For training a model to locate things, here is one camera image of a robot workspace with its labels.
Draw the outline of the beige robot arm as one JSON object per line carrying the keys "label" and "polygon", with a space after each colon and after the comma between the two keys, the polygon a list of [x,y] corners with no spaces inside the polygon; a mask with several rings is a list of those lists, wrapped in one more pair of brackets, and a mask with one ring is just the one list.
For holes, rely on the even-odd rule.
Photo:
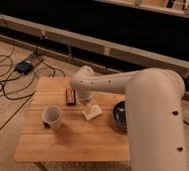
{"label": "beige robot arm", "polygon": [[81,102],[93,91],[123,94],[132,171],[188,171],[181,100],[185,84],[168,69],[96,76],[89,66],[70,79]]}

